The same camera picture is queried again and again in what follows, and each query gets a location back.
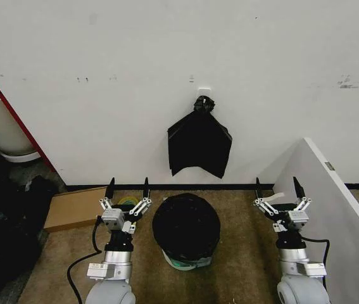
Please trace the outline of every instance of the white wall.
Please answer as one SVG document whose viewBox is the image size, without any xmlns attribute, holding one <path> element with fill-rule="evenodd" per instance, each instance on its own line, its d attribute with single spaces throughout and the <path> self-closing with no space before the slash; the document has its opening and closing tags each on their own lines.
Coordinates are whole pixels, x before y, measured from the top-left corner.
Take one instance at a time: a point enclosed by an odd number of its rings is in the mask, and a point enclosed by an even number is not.
<svg viewBox="0 0 359 304">
<path fill-rule="evenodd" d="M 168 167 L 199 86 L 222 180 Z M 303 136 L 359 182 L 359 1 L 0 1 L 0 88 L 67 184 L 275 182 Z"/>
</svg>

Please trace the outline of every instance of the black cloth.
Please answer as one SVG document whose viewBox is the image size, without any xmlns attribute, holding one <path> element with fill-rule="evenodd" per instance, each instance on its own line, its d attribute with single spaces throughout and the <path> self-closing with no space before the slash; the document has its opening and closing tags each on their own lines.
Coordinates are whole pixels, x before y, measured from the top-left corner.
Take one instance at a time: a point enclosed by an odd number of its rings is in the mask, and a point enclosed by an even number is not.
<svg viewBox="0 0 359 304">
<path fill-rule="evenodd" d="M 211 115 L 214 101 L 200 96 L 194 111 L 168 129 L 169 165 L 174 176 L 187 167 L 201 167 L 222 178 L 232 143 L 227 128 Z"/>
</svg>

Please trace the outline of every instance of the brown cardboard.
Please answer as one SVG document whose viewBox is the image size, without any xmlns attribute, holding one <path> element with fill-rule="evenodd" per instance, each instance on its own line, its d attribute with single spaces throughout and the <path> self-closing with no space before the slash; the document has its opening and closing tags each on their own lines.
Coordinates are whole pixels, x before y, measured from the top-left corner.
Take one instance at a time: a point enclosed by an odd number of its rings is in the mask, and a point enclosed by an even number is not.
<svg viewBox="0 0 359 304">
<path fill-rule="evenodd" d="M 99 199 L 106 187 L 57 194 L 51 200 L 44 229 L 48 232 L 92 225 L 103 213 Z"/>
</svg>

